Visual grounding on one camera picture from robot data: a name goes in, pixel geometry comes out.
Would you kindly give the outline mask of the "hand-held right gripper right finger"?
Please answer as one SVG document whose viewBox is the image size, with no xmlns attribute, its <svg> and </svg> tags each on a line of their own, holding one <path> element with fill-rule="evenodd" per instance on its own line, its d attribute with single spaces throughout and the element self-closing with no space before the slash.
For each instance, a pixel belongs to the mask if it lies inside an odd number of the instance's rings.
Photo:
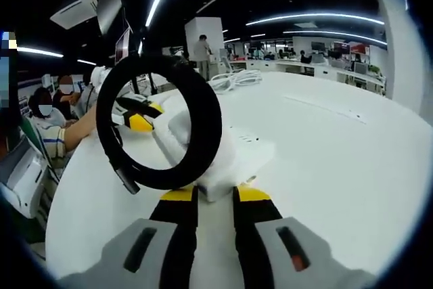
<svg viewBox="0 0 433 289">
<path fill-rule="evenodd" d="M 253 187 L 233 188 L 235 247 L 245 288 L 373 288 L 374 276 L 350 269 L 330 245 L 271 197 Z"/>
</svg>

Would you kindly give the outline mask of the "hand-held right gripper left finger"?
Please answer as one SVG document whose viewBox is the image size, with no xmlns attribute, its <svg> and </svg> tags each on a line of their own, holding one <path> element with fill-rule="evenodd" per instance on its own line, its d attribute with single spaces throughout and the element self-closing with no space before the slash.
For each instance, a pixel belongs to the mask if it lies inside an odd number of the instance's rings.
<svg viewBox="0 0 433 289">
<path fill-rule="evenodd" d="M 150 218 L 112 238 L 100 260 L 63 277 L 63 288 L 188 288 L 197 247 L 198 188 L 171 190 Z"/>
</svg>

